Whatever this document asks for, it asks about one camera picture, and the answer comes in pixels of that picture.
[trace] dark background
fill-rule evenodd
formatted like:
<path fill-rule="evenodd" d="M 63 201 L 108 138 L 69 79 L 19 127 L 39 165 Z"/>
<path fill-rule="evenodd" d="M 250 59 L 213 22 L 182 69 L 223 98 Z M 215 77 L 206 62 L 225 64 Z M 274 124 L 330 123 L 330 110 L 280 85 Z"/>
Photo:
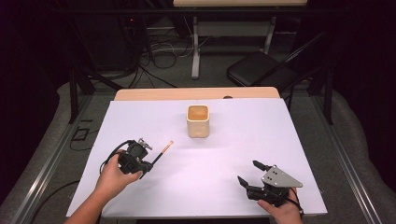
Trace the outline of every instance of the dark background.
<path fill-rule="evenodd" d="M 43 2 L 52 7 L 86 7 L 83 3 L 91 1 Z M 125 2 L 128 1 L 107 5 L 103 1 L 96 6 L 125 7 Z M 128 21 L 69 23 L 59 18 L 49 20 L 36 1 L 0 4 L 2 202 L 52 121 L 59 103 L 56 90 L 68 81 L 71 68 L 84 65 L 95 71 L 131 69 L 138 58 L 135 47 L 142 46 L 142 42 L 139 27 Z M 344 4 L 309 1 L 310 7 L 338 8 Z M 370 159 L 393 190 L 396 190 L 396 118 L 391 110 L 396 85 L 395 10 L 392 0 L 383 0 L 375 1 L 364 12 L 360 22 L 350 29 L 353 32 L 334 68 L 333 83 L 359 118 Z M 120 29 L 125 26 L 133 32 L 125 34 Z M 336 31 L 341 24 L 336 19 L 303 19 L 297 42 L 305 42 L 313 31 L 324 27 Z"/>

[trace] black chair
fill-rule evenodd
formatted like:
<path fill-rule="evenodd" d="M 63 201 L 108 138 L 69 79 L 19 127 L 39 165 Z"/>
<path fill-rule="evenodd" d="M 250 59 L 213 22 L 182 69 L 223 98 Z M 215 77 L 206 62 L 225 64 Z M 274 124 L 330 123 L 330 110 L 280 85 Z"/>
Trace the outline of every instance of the black chair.
<path fill-rule="evenodd" d="M 298 74 L 287 66 L 303 52 L 311 49 L 325 35 L 325 33 L 320 33 L 281 62 L 262 52 L 252 53 L 241 61 L 231 65 L 227 69 L 227 78 L 235 85 L 241 87 L 275 87 L 279 94 L 289 89 L 290 94 L 285 98 L 285 101 L 289 99 L 288 109 L 290 109 L 294 86 L 304 79 L 317 74 L 321 67 L 315 66 L 307 73 Z"/>

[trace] person's left hand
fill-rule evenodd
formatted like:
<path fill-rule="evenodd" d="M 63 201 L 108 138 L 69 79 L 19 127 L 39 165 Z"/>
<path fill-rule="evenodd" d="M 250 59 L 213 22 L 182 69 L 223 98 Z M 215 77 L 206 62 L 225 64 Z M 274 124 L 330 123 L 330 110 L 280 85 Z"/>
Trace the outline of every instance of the person's left hand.
<path fill-rule="evenodd" d="M 119 154 L 115 154 L 102 170 L 93 193 L 99 193 L 108 201 L 121 193 L 125 187 L 135 182 L 142 172 L 125 175 L 119 168 Z"/>

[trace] human arm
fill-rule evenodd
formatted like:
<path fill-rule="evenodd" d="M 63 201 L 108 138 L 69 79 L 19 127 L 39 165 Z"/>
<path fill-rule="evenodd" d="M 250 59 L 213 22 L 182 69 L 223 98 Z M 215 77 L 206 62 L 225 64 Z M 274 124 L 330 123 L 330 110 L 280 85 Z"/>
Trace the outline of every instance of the human arm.
<path fill-rule="evenodd" d="M 296 188 L 289 190 L 289 199 L 298 202 Z M 299 208 L 291 203 L 285 202 L 275 207 L 264 200 L 258 200 L 257 204 L 275 218 L 277 224 L 302 224 Z"/>
<path fill-rule="evenodd" d="M 142 175 L 142 172 L 125 175 L 118 160 L 119 154 L 116 154 L 105 165 L 91 195 L 65 223 L 95 223 L 105 205 Z"/>

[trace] hand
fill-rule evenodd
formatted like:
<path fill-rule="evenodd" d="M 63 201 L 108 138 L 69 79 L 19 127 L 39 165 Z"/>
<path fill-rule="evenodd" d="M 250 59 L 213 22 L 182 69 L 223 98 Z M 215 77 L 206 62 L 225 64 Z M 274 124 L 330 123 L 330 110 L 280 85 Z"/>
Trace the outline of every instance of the hand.
<path fill-rule="evenodd" d="M 291 189 L 289 198 L 297 202 L 297 196 Z M 275 218 L 277 224 L 302 224 L 298 207 L 290 202 L 285 202 L 279 207 L 275 207 L 264 200 L 258 200 L 257 204 Z"/>
<path fill-rule="evenodd" d="M 115 154 L 102 170 L 93 193 L 110 201 L 121 193 L 125 187 L 135 182 L 142 172 L 125 175 L 119 168 L 119 154 Z"/>

